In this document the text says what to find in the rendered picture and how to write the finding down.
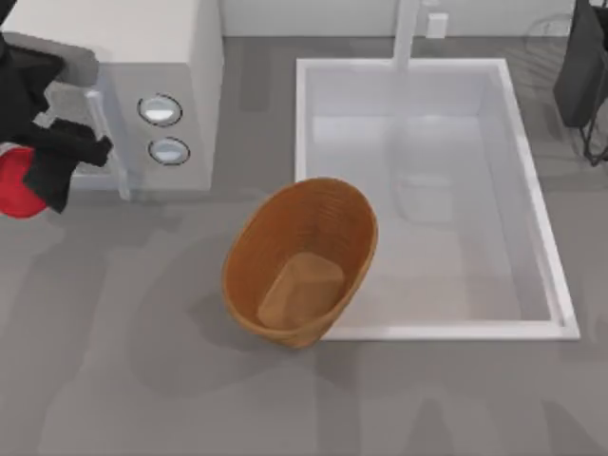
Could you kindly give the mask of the red cup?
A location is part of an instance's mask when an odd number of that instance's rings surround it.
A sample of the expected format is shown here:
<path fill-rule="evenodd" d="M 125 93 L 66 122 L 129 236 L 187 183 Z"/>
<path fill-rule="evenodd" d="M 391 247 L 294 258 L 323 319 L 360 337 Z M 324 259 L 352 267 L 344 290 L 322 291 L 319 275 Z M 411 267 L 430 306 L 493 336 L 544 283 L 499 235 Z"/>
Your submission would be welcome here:
<path fill-rule="evenodd" d="M 24 184 L 33 161 L 33 150 L 14 146 L 0 156 L 0 213 L 13 219 L 29 219 L 45 211 L 47 204 Z"/>

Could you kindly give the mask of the large round microwave knob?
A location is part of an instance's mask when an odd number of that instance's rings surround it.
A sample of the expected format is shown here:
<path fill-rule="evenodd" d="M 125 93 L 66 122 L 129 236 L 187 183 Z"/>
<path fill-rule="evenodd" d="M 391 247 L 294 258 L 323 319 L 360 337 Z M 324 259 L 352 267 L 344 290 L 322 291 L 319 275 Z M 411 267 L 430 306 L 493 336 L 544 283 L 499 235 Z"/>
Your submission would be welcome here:
<path fill-rule="evenodd" d="M 167 127 L 181 119 L 182 107 L 169 95 L 155 94 L 139 99 L 138 113 L 149 124 Z"/>

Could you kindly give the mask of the small round microwave knob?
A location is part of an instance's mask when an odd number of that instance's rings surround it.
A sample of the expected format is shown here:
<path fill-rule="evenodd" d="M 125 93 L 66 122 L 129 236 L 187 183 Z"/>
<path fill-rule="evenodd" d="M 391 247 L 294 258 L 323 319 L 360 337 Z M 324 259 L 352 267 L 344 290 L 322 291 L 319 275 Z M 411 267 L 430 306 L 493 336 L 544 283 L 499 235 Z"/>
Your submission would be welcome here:
<path fill-rule="evenodd" d="M 180 166 L 186 163 L 191 155 L 188 145 L 177 138 L 162 138 L 152 141 L 147 146 L 148 155 L 163 166 Z"/>

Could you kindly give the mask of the pale microwave oven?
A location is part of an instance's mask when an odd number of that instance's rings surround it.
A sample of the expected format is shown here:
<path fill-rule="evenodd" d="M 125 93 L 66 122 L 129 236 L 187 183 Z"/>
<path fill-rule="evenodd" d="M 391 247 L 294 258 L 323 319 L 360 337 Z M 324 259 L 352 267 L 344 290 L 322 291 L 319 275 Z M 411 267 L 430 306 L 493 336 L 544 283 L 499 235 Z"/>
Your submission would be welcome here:
<path fill-rule="evenodd" d="M 0 31 L 11 44 L 66 60 L 40 125 L 62 118 L 93 126 L 85 93 L 102 93 L 131 197 L 210 189 L 224 70 L 219 0 L 17 0 Z M 155 94 L 180 103 L 176 124 L 140 117 L 139 99 Z M 167 137 L 188 145 L 186 163 L 163 166 L 148 155 L 152 141 Z M 108 164 L 80 164 L 72 186 L 119 193 Z"/>

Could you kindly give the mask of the brown wicker basket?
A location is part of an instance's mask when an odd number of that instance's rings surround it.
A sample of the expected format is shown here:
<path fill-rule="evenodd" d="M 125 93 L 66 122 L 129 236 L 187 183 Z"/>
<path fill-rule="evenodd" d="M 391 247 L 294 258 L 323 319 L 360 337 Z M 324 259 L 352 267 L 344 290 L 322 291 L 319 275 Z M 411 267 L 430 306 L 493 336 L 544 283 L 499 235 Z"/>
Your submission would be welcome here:
<path fill-rule="evenodd" d="M 244 330 L 292 349 L 319 341 L 371 266 L 377 217 L 353 185 L 290 184 L 261 204 L 222 267 L 225 307 Z"/>

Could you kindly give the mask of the tall white tap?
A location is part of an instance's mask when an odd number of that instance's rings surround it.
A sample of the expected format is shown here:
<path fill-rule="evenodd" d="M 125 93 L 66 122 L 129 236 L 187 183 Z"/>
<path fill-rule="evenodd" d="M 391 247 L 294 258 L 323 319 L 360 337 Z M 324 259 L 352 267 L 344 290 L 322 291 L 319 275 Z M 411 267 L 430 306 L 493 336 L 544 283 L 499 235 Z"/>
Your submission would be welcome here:
<path fill-rule="evenodd" d="M 395 71 L 408 69 L 411 47 L 421 10 L 436 7 L 441 3 L 442 0 L 398 0 L 391 59 Z"/>

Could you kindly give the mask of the white sink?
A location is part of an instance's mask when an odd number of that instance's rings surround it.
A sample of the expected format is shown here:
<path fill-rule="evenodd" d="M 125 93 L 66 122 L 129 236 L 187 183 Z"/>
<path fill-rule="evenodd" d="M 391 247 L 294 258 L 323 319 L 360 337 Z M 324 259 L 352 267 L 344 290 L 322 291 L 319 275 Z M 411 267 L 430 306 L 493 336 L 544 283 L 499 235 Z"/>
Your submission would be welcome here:
<path fill-rule="evenodd" d="M 577 340 L 580 328 L 507 62 L 296 63 L 297 180 L 356 186 L 370 270 L 329 341 Z"/>

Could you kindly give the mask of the small white wall plate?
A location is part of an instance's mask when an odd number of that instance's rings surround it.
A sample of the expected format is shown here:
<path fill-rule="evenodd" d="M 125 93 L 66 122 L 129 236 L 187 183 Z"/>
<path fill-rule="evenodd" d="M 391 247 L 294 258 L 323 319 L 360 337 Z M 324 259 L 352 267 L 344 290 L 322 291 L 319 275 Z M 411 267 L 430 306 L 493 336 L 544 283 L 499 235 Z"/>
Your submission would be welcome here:
<path fill-rule="evenodd" d="M 444 39 L 447 36 L 449 15 L 445 12 L 431 12 L 427 16 L 428 39 Z"/>

